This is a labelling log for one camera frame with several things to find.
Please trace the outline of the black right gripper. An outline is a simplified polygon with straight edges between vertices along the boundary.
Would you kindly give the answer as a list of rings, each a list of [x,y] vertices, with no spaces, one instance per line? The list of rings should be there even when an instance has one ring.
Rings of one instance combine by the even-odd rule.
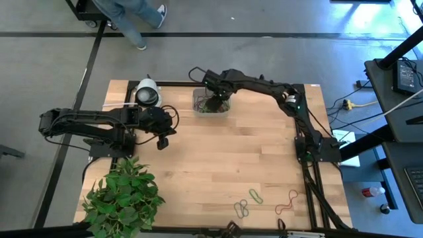
[[[218,111],[223,105],[222,99],[229,99],[235,91],[230,82],[209,69],[205,72],[202,83],[215,96],[208,98],[205,102],[204,109],[208,112]]]

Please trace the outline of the blue rubber band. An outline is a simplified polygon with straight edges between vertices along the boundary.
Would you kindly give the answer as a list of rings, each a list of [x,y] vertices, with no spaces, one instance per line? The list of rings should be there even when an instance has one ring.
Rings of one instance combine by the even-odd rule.
[[[243,219],[249,215],[249,210],[247,208],[248,202],[245,199],[235,202],[233,204],[235,213],[239,219]]]

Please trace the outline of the red rubber band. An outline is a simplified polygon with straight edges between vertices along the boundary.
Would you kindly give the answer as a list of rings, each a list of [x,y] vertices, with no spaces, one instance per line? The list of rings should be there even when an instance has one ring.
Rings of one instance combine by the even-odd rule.
[[[278,204],[275,206],[274,211],[276,215],[281,215],[284,210],[289,210],[293,207],[293,200],[299,195],[298,191],[290,190],[288,192],[288,203]]]

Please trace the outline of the translucent grey plastic bin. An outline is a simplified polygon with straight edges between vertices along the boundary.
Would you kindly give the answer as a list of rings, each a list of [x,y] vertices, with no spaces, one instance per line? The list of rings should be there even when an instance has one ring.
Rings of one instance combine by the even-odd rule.
[[[208,98],[212,97],[213,93],[206,88],[195,88],[192,92],[192,109],[194,111],[194,115],[197,117],[226,117],[231,109],[231,101],[225,100],[224,102],[229,103],[230,109],[224,113],[215,112],[208,112],[204,109],[205,102]]]

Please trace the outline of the green artificial plant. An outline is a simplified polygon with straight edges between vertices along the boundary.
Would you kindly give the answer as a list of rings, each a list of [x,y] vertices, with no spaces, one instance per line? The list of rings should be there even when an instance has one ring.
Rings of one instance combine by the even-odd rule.
[[[83,221],[94,238],[134,238],[152,229],[165,199],[147,168],[138,157],[120,159],[83,197]]]

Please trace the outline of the person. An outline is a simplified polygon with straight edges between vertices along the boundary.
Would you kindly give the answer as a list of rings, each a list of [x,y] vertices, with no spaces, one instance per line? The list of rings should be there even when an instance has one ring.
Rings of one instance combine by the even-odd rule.
[[[126,16],[129,11],[133,15],[145,21],[154,29],[159,29],[163,25],[168,8],[165,4],[157,9],[152,7],[147,0],[92,0],[102,14],[107,16],[120,32],[138,49],[147,48],[146,41],[133,22]]]

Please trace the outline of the white paper sheet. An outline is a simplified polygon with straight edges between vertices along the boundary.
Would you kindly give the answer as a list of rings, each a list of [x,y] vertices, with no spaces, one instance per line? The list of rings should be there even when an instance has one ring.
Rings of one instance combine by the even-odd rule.
[[[345,130],[333,130],[332,134],[339,142],[344,143],[340,146],[341,148],[346,147],[347,145],[352,142],[355,142],[356,140],[354,132],[348,132]],[[348,160],[340,162],[339,165],[347,167],[360,167],[360,160],[358,156],[355,156]]]

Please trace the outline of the black wheeled cart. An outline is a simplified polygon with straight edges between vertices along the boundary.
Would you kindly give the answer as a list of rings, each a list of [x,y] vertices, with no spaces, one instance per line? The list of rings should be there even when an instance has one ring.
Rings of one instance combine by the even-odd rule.
[[[88,27],[96,28],[98,23],[106,21],[111,30],[117,30],[116,25],[96,7],[93,0],[64,0],[77,20],[83,21]]]

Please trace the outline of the dark grey furniture leg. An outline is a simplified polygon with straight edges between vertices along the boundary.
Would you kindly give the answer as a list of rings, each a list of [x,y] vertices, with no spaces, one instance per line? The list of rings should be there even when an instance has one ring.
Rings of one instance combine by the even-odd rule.
[[[6,155],[10,155],[16,158],[23,158],[25,156],[25,153],[0,144],[0,158]]]

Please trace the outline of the black crossbar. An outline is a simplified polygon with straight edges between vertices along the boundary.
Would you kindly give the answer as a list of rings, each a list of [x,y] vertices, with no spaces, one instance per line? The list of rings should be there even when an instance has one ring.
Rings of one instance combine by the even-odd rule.
[[[92,237],[93,233],[88,231],[86,223],[80,223],[70,226],[59,227],[43,227],[36,229],[17,229],[10,231],[0,231],[0,238],[88,238]],[[205,228],[171,228],[162,227],[156,228],[154,233],[181,233],[190,235],[204,234],[211,237],[220,237],[222,229],[210,230]],[[270,235],[287,237],[286,234],[289,230],[260,230],[260,229],[242,229],[242,235]],[[378,233],[366,233],[342,229],[326,229],[315,228],[305,230],[306,232],[324,233],[326,238],[410,238],[396,235],[384,235]]]

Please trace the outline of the white label strip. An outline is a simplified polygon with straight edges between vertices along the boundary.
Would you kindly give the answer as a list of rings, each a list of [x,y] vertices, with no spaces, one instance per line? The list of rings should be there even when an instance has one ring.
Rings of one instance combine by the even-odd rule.
[[[306,231],[288,231],[287,238],[326,238],[324,233],[313,233]]]

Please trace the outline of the black desk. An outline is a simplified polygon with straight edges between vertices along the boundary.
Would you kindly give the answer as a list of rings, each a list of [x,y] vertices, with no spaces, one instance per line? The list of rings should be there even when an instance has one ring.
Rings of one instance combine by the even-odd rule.
[[[406,123],[407,120],[423,116],[423,102],[419,104],[411,99],[403,108],[401,103],[407,96],[391,89],[393,72],[380,69],[373,60],[366,61],[364,65],[382,109],[382,115],[375,120],[383,118],[387,121],[386,125],[373,133],[384,139],[380,144],[411,221],[423,224],[423,202],[419,201],[406,174],[407,168],[423,169],[423,123]]]

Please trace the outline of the bottle with red label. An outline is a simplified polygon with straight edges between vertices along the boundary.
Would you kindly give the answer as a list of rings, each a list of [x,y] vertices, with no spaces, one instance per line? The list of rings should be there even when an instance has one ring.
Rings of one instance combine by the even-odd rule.
[[[370,197],[383,195],[385,193],[385,189],[381,186],[380,187],[371,186],[369,188],[363,188],[361,193],[364,197],[370,198]]]

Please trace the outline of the black power brick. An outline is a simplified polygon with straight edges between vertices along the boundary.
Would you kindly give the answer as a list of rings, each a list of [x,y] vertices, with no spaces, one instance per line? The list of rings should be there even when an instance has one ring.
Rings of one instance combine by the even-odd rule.
[[[409,61],[397,61],[393,67],[393,91],[403,95],[413,95],[419,89],[412,64]]]

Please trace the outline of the black keyboard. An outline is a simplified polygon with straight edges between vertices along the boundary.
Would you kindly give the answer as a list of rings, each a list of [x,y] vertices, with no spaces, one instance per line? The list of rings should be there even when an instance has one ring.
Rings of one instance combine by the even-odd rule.
[[[423,209],[423,167],[406,167],[404,171],[415,197]]]

